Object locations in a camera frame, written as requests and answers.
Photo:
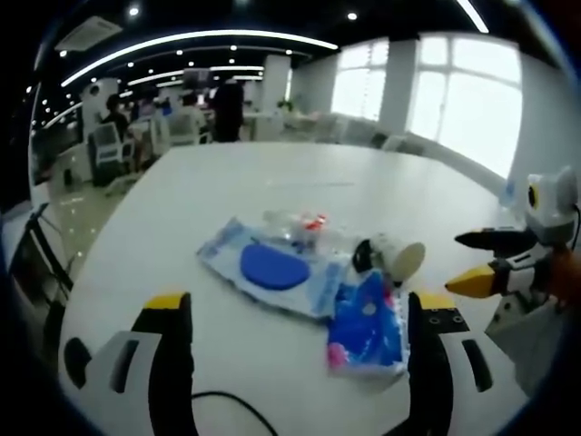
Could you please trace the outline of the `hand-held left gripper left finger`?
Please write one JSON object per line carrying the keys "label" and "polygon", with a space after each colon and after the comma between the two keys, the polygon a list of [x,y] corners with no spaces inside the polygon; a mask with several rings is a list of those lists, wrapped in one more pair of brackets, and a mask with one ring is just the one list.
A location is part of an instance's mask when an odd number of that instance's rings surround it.
{"label": "hand-held left gripper left finger", "polygon": [[63,349],[75,405],[102,435],[193,435],[192,314],[187,292],[162,294],[97,352]]}

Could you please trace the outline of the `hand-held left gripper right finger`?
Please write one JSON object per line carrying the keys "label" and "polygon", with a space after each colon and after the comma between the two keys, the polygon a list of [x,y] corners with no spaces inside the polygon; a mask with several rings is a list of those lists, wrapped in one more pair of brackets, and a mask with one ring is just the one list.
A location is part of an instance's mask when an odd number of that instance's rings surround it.
{"label": "hand-held left gripper right finger", "polygon": [[446,435],[453,412],[453,371],[443,336],[468,332],[455,303],[442,294],[409,295],[407,435]]}

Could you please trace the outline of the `person's right hand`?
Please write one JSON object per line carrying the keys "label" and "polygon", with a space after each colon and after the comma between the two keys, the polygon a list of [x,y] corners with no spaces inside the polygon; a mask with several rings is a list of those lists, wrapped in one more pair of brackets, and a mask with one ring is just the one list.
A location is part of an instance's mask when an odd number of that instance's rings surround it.
{"label": "person's right hand", "polygon": [[537,290],[565,306],[580,308],[580,259],[568,248],[556,248],[538,266]]}

